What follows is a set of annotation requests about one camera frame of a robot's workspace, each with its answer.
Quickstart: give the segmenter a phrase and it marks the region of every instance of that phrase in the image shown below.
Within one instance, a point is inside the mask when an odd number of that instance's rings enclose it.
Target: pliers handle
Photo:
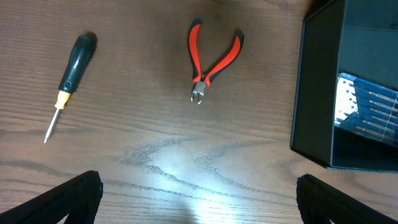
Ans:
[[[220,74],[226,67],[232,64],[234,60],[238,57],[244,41],[244,34],[239,31],[236,33],[234,38],[234,44],[232,49],[229,51],[228,55],[223,58],[213,69],[210,70],[209,73],[203,74],[201,65],[200,65],[200,58],[198,52],[198,33],[201,27],[201,19],[196,18],[193,20],[188,36],[188,51],[189,56],[191,58],[192,67],[193,67],[193,82],[195,84],[195,88],[192,92],[191,100],[193,101],[196,96],[203,97],[205,92],[205,87],[210,86],[212,81]]]

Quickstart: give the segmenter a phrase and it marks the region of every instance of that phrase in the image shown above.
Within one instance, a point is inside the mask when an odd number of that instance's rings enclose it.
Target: screwdriver shaft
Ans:
[[[52,131],[54,130],[55,124],[57,123],[58,117],[60,116],[60,112],[61,112],[61,110],[58,108],[57,108],[57,110],[55,110],[54,116],[52,117],[52,120],[50,123],[50,127],[47,130],[47,133],[45,133],[44,143],[46,143],[47,140],[50,138]]]

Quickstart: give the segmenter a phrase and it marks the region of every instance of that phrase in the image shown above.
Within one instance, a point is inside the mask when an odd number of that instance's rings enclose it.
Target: red handle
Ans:
[[[201,27],[201,19],[196,18],[191,24],[188,36],[188,51],[193,67],[193,82],[199,82],[202,76],[198,53],[198,33]]]
[[[226,69],[226,67],[231,65],[232,62],[234,62],[234,60],[238,57],[239,53],[242,50],[243,41],[244,41],[244,34],[242,32],[236,34],[234,45],[232,46],[231,51],[206,76],[205,80],[207,86],[210,86],[211,82],[216,78],[216,76],[220,74],[220,72],[222,72],[224,69]]]

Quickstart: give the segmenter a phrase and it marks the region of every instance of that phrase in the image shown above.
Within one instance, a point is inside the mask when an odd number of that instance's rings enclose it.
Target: wire cutter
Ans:
[[[198,53],[198,33],[201,27],[201,19],[196,18],[191,24],[188,35],[188,51],[191,58],[193,67],[193,91],[191,95],[191,101],[193,102],[198,98],[198,104],[201,103],[205,94],[206,86],[210,86],[211,82],[220,74],[226,67],[232,64],[232,62],[238,57],[242,46],[244,35],[241,31],[235,34],[234,44],[228,55],[223,58],[209,73],[203,74],[200,65],[199,53]]]

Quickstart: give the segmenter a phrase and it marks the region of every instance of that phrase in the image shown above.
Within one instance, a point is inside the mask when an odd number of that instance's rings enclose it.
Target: wood grain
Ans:
[[[3,0],[0,212],[87,170],[104,182],[96,223],[301,223],[310,173],[398,219],[398,178],[325,170],[289,149],[309,0]],[[187,31],[206,70],[234,29],[238,59],[190,102]],[[98,47],[43,144],[72,45]]]

